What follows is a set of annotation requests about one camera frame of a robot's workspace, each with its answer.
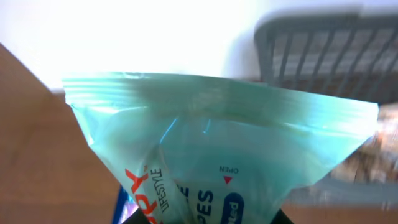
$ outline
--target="wooden floor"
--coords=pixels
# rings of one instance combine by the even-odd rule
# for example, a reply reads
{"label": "wooden floor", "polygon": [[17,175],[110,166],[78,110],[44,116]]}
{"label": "wooden floor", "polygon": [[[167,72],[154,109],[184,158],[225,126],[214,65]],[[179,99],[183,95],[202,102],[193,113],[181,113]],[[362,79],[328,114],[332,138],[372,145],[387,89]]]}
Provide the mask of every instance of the wooden floor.
{"label": "wooden floor", "polygon": [[[0,224],[111,223],[119,185],[86,146],[62,95],[0,45]],[[285,205],[295,223],[398,223],[379,208]]]}

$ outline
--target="blue logo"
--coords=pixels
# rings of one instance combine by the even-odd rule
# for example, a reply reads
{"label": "blue logo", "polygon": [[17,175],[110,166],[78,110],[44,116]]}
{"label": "blue logo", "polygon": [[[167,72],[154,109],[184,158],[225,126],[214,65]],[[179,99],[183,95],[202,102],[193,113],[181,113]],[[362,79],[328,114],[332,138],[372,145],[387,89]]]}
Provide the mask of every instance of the blue logo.
{"label": "blue logo", "polygon": [[224,199],[221,224],[241,224],[244,201],[238,193],[230,193]]}

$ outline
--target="wipes package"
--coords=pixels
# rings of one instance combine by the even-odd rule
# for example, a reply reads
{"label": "wipes package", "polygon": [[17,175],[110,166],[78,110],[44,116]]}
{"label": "wipes package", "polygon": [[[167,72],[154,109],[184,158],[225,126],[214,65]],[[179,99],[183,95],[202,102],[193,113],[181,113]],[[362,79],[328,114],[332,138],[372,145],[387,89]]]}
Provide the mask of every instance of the wipes package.
{"label": "wipes package", "polygon": [[374,134],[377,104],[224,78],[64,79],[88,145],[151,223],[270,223]]}

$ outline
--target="white wall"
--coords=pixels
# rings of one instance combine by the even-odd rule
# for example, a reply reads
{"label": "white wall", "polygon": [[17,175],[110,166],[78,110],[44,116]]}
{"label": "white wall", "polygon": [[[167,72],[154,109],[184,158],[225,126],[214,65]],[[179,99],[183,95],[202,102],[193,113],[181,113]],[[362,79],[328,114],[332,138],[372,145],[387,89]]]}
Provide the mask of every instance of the white wall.
{"label": "white wall", "polygon": [[257,20],[279,8],[384,1],[0,0],[0,41],[51,90],[72,71],[163,72],[258,79]]}

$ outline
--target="red arrow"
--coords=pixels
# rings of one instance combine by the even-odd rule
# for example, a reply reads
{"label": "red arrow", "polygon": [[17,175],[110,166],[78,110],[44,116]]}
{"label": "red arrow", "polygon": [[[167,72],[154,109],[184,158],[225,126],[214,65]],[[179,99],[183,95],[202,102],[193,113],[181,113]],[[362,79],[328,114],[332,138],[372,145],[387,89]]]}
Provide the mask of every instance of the red arrow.
{"label": "red arrow", "polygon": [[224,176],[224,180],[226,184],[229,184],[229,182],[232,180],[232,177]]}

